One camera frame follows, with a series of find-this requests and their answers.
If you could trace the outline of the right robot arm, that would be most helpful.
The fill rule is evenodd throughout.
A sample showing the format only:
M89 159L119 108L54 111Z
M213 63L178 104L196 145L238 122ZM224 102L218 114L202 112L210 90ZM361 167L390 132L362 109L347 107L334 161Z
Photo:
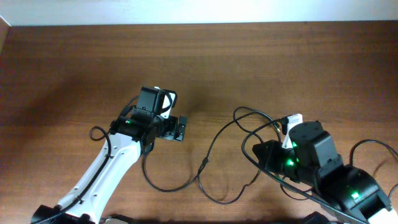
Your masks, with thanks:
M289 131L292 145L269 140L253 146L256 165L269 174L310 186L314 199L341 223L397 223L397 212L386 193L366 171L344 164L329 132L319 121Z

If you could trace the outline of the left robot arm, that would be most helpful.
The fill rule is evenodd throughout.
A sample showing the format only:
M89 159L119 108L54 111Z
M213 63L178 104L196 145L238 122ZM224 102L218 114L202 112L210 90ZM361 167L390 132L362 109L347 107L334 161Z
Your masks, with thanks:
M103 133L103 147L82 178L56 206L41 205L32 223L99 223L125 173L150 153L157 138L182 141L187 119L171 115L177 93L142 87Z

